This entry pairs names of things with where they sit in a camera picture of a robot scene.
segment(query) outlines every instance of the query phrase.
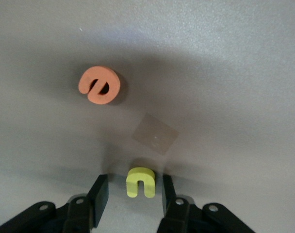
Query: gray surface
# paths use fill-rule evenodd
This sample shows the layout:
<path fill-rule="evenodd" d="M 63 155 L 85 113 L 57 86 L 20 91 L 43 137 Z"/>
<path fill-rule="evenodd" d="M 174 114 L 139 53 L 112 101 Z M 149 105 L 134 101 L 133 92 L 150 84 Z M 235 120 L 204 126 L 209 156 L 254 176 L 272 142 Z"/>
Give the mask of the gray surface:
<path fill-rule="evenodd" d="M 115 103 L 79 93 L 94 65 L 124 77 Z M 179 132 L 165 155 L 131 137 L 145 114 Z M 295 233 L 295 1 L 0 0 L 0 224 L 110 172 L 99 232 L 155 232 L 160 189 L 127 198 L 133 165 Z"/>

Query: yellow foam letter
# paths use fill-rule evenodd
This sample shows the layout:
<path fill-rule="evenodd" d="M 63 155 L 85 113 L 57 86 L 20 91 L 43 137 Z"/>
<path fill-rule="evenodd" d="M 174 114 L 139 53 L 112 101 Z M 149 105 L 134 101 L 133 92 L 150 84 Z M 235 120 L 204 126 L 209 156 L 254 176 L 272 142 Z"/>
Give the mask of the yellow foam letter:
<path fill-rule="evenodd" d="M 151 169 L 135 167 L 128 172 L 126 179 L 127 195 L 135 198 L 138 195 L 138 182 L 143 181 L 144 195 L 147 198 L 155 196 L 155 174 Z"/>

